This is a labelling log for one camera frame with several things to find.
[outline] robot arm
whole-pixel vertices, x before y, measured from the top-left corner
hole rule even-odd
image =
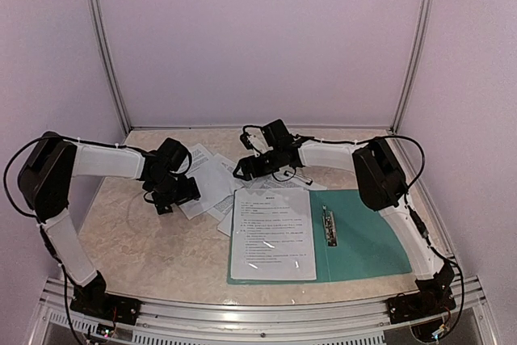
[[[391,226],[406,250],[419,290],[388,300],[392,323],[420,319],[456,307],[450,290],[454,278],[452,267],[431,249],[427,228],[414,211],[406,175],[384,138],[347,144],[322,143],[311,137],[293,136],[282,120],[260,129],[271,149],[245,130],[241,141],[255,155],[239,161],[233,173],[236,178],[249,180],[269,175],[283,166],[347,170],[356,175],[364,204],[378,211]]]
[[[194,178],[177,173],[191,155],[174,139],[166,139],[153,151],[126,146],[74,141],[56,133],[45,133],[23,165],[18,186],[40,223],[40,232],[53,257],[66,268],[74,284],[70,308],[90,316],[134,325],[140,302],[105,293],[106,282],[88,259],[78,240],[68,210],[73,177],[92,175],[143,181],[158,212],[172,212],[172,204],[198,200]]]

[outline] cable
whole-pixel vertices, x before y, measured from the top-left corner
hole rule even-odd
[[[291,179],[293,179],[296,175],[296,168],[293,167],[293,172],[291,173],[292,175],[287,178],[287,179],[278,179],[275,175],[275,173],[271,173],[271,175],[273,176],[273,179],[276,181],[276,182],[287,182],[287,181],[290,181]]]
[[[243,126],[242,131],[245,133],[247,128],[257,128],[262,131],[262,127],[260,127],[259,125],[253,125],[253,124],[247,124],[247,125]]]
[[[61,270],[63,270],[63,276],[65,277],[65,312],[66,318],[68,319],[68,325],[75,340],[78,342],[79,345],[83,345],[83,342],[81,341],[81,339],[79,339],[78,334],[75,332],[74,325],[72,324],[72,319],[70,318],[70,311],[68,307],[68,274],[66,273],[65,266],[61,265]]]
[[[151,193],[152,193],[151,191],[147,191],[144,193],[144,201],[148,204],[154,204],[153,200],[150,200],[149,198],[146,197],[148,194],[151,194]]]
[[[174,173],[172,171],[169,171],[170,175],[172,175],[173,177],[179,177],[181,175],[185,175],[192,167],[192,154],[188,149],[187,149],[187,158],[188,158],[187,169],[185,169],[185,171],[182,171],[181,173]]]
[[[9,160],[9,162],[6,164],[6,168],[3,171],[3,188],[4,188],[4,191],[6,192],[7,199],[11,203],[12,207],[16,210],[16,212],[20,213],[22,216],[25,216],[25,217],[35,218],[35,219],[38,220],[38,222],[40,222],[40,219],[38,218],[38,216],[36,214],[23,211],[15,203],[15,201],[13,200],[11,192],[9,191],[9,187],[7,186],[7,175],[9,174],[9,169],[11,168],[12,164],[15,162],[16,158],[18,158],[18,156],[23,151],[25,151],[31,145],[34,145],[35,143],[37,143],[39,141],[46,141],[48,139],[62,139],[62,140],[65,140],[65,141],[72,141],[72,142],[75,142],[75,143],[83,143],[85,145],[97,145],[97,146],[101,146],[101,147],[108,147],[108,148],[111,148],[111,149],[117,149],[117,148],[118,149],[125,149],[125,148],[128,148],[126,145],[109,145],[107,143],[100,143],[100,142],[97,142],[97,141],[83,141],[83,140],[80,140],[80,139],[73,139],[72,137],[63,137],[62,135],[56,134],[56,135],[47,135],[47,136],[44,136],[44,137],[37,137],[36,139],[32,139],[26,145],[24,145],[22,148],[20,148],[18,151],[16,151],[15,154]]]
[[[38,137],[36,139],[32,139],[31,141],[29,141],[24,147],[22,147],[21,149],[19,149],[18,151],[15,152],[15,154],[11,157],[11,159],[9,160],[9,162],[6,164],[6,168],[4,169],[3,171],[3,189],[4,191],[6,192],[6,196],[7,196],[7,199],[9,200],[9,202],[11,203],[12,207],[16,210],[16,212],[20,213],[21,215],[25,216],[25,217],[30,217],[30,218],[35,218],[38,220],[38,222],[40,222],[40,220],[38,219],[38,216],[35,215],[35,214],[32,214],[32,213],[28,213],[28,212],[24,212],[21,208],[19,208],[19,206],[15,203],[15,201],[13,200],[13,197],[11,195],[11,192],[9,191],[9,187],[7,186],[7,175],[9,173],[9,169],[11,168],[11,165],[14,163],[14,161],[16,160],[16,158],[23,152],[25,151],[27,148],[29,148],[31,145],[37,143],[38,141],[44,141],[44,140],[47,140],[47,139],[54,139],[56,137]]]
[[[460,321],[460,318],[461,318],[461,313],[463,313],[463,307],[464,307],[464,302],[465,302],[465,283],[464,283],[464,277],[463,277],[463,272],[461,270],[461,267],[458,263],[456,262],[453,262],[452,260],[450,259],[447,259],[445,256],[443,256],[442,254],[440,254],[431,244],[429,245],[429,248],[431,248],[431,250],[434,252],[434,254],[436,256],[438,256],[440,259],[442,259],[444,262],[447,262],[449,264],[451,264],[452,266],[456,267],[458,269],[458,272],[460,273],[460,282],[461,282],[461,303],[460,303],[460,310],[458,311],[458,315],[456,317],[456,320],[454,321],[454,323],[452,324],[451,328],[448,330],[447,333],[445,333],[443,336],[441,336],[439,339],[444,339],[445,337],[447,337],[448,335],[450,335],[452,333],[452,331],[456,328],[456,326],[458,325],[458,322]]]
[[[377,139],[402,139],[404,141],[410,141],[414,145],[418,147],[418,151],[420,151],[420,155],[422,156],[422,163],[420,165],[420,169],[418,170],[418,173],[414,176],[414,178],[411,180],[410,184],[407,185],[406,193],[404,193],[404,201],[406,204],[408,204],[407,195],[410,192],[410,188],[414,185],[415,182],[420,178],[420,176],[423,173],[423,169],[426,165],[426,155],[423,151],[423,147],[418,143],[415,139],[412,137],[405,137],[404,135],[384,135],[382,137],[373,137],[372,139],[367,139],[365,141],[326,141],[324,139],[317,139],[316,137],[304,137],[301,135],[296,135],[300,138],[305,138],[306,140],[312,140],[317,141],[319,143],[327,144],[327,145],[365,145],[369,143],[370,141],[377,140]]]
[[[447,320],[443,324],[447,325],[451,321],[452,314],[451,314],[451,310],[447,306],[444,306],[444,307],[447,310],[448,315],[447,315]]]

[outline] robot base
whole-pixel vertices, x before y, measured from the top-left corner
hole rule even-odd
[[[408,295],[389,298],[386,301],[389,321],[392,324],[414,321],[433,315],[453,311],[456,303],[450,289],[446,290],[440,303],[436,303],[430,292],[415,292]]]
[[[120,322],[135,326],[140,313],[140,305],[141,302],[134,298],[106,294],[103,307],[101,309],[92,309],[79,294],[70,303],[70,309],[109,322]]]

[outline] green clipboard folder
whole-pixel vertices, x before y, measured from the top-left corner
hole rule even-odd
[[[228,284],[299,284],[339,282],[411,272],[410,261],[397,236],[380,216],[367,208],[357,190],[310,191],[316,280],[235,280]],[[338,246],[328,246],[322,206],[334,212]]]

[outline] black bracket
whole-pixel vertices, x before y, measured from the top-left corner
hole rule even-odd
[[[120,322],[135,326],[140,313],[141,302],[135,298],[106,294],[104,309],[91,309],[81,297],[75,297],[70,309],[78,313],[103,319],[109,322]]]
[[[135,298],[108,294],[106,282],[100,272],[97,272],[95,279],[85,287],[74,287],[70,309],[90,317],[134,326],[140,306],[141,302]]]
[[[183,161],[190,155],[187,147],[175,139],[166,138],[158,147],[144,154],[145,164],[140,181],[142,188],[151,193],[158,214],[172,212],[173,204],[184,204],[201,197],[194,177],[187,178],[183,172],[178,173]]]
[[[435,296],[432,293],[415,292],[389,298],[386,305],[389,312],[389,321],[392,324],[427,318],[446,313],[447,310],[453,311],[456,308],[450,289],[444,293],[439,304],[436,304]]]

